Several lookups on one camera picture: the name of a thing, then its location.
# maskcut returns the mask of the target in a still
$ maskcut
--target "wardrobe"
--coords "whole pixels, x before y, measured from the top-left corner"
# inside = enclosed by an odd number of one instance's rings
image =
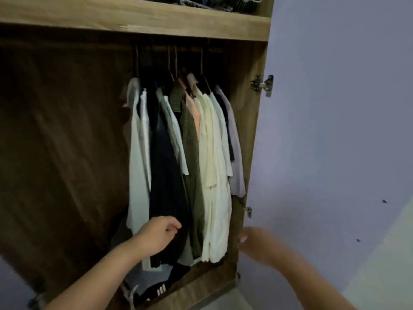
[[[99,261],[128,205],[120,95],[134,44],[163,57],[169,45],[219,56],[248,187],[261,97],[250,83],[264,74],[272,8],[0,0],[0,252],[36,293],[53,299]],[[188,309],[234,285],[245,200],[233,196],[224,259],[196,264],[145,307]],[[128,304],[118,292],[108,308]]]

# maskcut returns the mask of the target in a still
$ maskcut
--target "wardrobe door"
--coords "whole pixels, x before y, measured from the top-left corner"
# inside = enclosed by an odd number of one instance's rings
[[[338,291],[412,198],[412,11],[412,0],[275,0],[274,87],[261,93],[246,224],[269,229]],[[392,239],[411,266],[411,242]],[[412,278],[411,267],[383,266],[398,285]],[[238,271],[255,309],[301,309],[275,270],[241,256]],[[387,279],[371,274],[365,290],[383,305]],[[388,300],[411,304],[399,296]]]

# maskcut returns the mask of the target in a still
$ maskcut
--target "wooden shelf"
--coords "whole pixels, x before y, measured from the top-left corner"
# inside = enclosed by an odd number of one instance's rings
[[[142,0],[0,0],[0,23],[268,41],[271,18]]]

